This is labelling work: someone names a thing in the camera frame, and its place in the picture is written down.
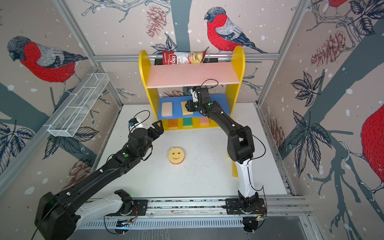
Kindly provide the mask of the salmon orange sponge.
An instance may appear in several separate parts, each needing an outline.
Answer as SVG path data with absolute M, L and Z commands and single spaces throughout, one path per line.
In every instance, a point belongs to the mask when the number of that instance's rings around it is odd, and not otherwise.
M 201 117 L 199 118 L 199 124 L 200 126 L 208 126 L 210 124 L 210 119 L 208 117 Z

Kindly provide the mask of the pale yellow sponge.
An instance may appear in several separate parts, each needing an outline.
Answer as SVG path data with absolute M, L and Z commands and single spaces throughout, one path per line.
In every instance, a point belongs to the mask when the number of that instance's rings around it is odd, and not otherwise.
M 189 112 L 186 108 L 186 104 L 187 104 L 187 101 L 183 101 L 181 102 L 181 107 L 182 107 L 182 114 L 183 116 L 189 116 L 189 115 L 193 115 L 194 112 Z

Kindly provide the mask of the orange scrub sponge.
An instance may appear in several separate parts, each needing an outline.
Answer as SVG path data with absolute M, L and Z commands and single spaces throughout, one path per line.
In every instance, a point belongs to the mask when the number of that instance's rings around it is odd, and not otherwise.
M 168 120 L 168 129 L 169 130 L 178 129 L 178 127 L 179 127 L 178 119 L 170 119 L 170 120 Z

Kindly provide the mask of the green scrub sponge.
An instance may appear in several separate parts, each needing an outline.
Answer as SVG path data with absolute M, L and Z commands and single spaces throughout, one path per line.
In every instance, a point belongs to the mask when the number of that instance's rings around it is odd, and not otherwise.
M 183 127 L 184 128 L 193 127 L 193 119 L 192 118 L 183 119 Z

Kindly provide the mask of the light pink sponge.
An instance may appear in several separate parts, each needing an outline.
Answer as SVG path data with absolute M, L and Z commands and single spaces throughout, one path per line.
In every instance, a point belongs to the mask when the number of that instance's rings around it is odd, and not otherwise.
M 171 117 L 173 115 L 173 103 L 172 102 L 163 102 L 161 115 L 163 118 Z

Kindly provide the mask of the smiley face sponge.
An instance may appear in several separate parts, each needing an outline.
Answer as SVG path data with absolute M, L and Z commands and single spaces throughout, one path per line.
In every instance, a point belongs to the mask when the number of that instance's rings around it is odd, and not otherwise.
M 171 164 L 181 164 L 185 159 L 185 152 L 182 148 L 172 147 L 168 152 L 168 159 Z

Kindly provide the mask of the yellow rectangular sponge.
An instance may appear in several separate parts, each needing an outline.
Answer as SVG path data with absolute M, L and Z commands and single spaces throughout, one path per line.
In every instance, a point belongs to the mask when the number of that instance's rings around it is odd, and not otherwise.
M 238 178 L 239 177 L 237 166 L 236 166 L 235 162 L 232 162 L 232 176 L 234 178 Z

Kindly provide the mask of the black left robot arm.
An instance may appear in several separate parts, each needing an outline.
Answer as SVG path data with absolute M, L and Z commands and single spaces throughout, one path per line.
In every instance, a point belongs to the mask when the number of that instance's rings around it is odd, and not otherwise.
M 154 122 L 148 129 L 133 130 L 123 148 L 99 169 L 66 190 L 43 195 L 35 217 L 37 231 L 46 240 L 68 239 L 82 219 L 78 209 L 106 185 L 148 159 L 147 151 L 152 150 L 153 141 L 163 133 L 162 121 Z

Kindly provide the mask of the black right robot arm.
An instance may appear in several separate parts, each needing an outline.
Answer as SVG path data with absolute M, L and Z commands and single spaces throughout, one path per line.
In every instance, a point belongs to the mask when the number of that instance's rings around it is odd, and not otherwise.
M 252 130 L 248 126 L 236 123 L 224 112 L 220 104 L 211 100 L 209 90 L 206 87 L 193 87 L 190 89 L 193 99 L 187 101 L 188 112 L 199 112 L 214 121 L 226 133 L 228 137 L 227 152 L 230 159 L 236 164 L 239 176 L 239 205 L 240 209 L 250 214 L 259 211 L 266 214 L 266 206 L 259 198 L 258 190 L 254 187 L 251 173 L 252 161 L 266 154 L 266 146 L 261 156 L 254 158 L 254 138 Z

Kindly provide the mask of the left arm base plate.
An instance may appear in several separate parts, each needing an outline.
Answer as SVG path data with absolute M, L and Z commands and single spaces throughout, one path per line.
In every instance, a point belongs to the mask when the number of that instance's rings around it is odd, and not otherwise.
M 145 216 L 148 207 L 148 200 L 133 199 L 130 204 L 123 203 L 123 206 L 116 212 L 108 214 L 108 217 L 141 217 Z

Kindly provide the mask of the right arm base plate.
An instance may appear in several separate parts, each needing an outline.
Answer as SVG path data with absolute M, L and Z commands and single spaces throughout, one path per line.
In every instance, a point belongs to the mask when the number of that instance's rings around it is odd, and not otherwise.
M 248 205 L 239 199 L 229 198 L 225 199 L 222 208 L 227 211 L 228 215 L 265 215 L 267 213 L 267 206 L 263 199 Z

